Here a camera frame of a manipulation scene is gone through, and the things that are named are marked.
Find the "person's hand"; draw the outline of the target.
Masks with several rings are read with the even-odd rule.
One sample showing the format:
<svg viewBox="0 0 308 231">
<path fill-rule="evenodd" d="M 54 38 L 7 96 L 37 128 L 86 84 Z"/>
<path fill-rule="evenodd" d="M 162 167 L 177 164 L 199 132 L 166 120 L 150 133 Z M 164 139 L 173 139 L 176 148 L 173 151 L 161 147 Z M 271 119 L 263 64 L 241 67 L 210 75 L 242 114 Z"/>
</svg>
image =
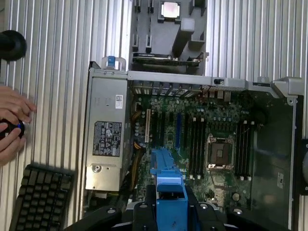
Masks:
<svg viewBox="0 0 308 231">
<path fill-rule="evenodd" d="M 8 86 L 0 87 L 0 118 L 18 125 L 19 121 L 31 122 L 30 113 L 36 111 L 36 106 L 25 96 Z M 26 138 L 20 137 L 21 129 L 14 128 L 0 141 L 0 165 L 12 161 L 16 154 L 23 149 Z"/>
</svg>

